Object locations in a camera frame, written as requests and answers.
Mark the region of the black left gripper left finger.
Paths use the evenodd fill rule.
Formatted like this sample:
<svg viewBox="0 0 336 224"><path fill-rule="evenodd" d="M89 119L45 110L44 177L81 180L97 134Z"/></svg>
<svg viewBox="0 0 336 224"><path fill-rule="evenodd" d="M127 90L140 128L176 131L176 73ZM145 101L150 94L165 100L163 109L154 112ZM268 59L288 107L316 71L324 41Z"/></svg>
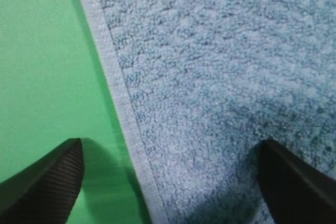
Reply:
<svg viewBox="0 0 336 224"><path fill-rule="evenodd" d="M82 181L82 141L70 138L1 182L1 223L66 223Z"/></svg>

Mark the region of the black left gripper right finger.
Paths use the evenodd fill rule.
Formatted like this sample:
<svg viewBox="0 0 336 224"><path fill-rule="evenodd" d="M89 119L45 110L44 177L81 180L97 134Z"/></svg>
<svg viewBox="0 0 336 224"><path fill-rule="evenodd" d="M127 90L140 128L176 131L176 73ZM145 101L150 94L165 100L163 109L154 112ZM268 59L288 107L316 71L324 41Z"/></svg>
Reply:
<svg viewBox="0 0 336 224"><path fill-rule="evenodd" d="M275 140L260 144L258 183L275 223L335 223L335 179Z"/></svg>

